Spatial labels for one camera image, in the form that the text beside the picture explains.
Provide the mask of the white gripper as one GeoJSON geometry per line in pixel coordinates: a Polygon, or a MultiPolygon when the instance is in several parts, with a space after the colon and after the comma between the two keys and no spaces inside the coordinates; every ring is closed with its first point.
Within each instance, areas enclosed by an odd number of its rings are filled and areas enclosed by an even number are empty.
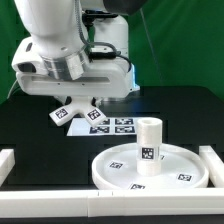
{"type": "Polygon", "coordinates": [[[17,73],[16,77],[30,95],[125,98],[131,90],[127,72],[109,60],[94,61],[80,78],[71,81],[33,73],[17,73]]]}

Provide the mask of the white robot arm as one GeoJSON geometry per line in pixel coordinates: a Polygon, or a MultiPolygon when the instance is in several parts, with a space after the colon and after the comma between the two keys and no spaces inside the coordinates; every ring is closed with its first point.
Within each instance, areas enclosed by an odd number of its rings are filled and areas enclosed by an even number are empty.
{"type": "Polygon", "coordinates": [[[30,95],[124,98],[132,90],[127,15],[147,0],[14,0],[29,36],[12,67],[30,95]]]}

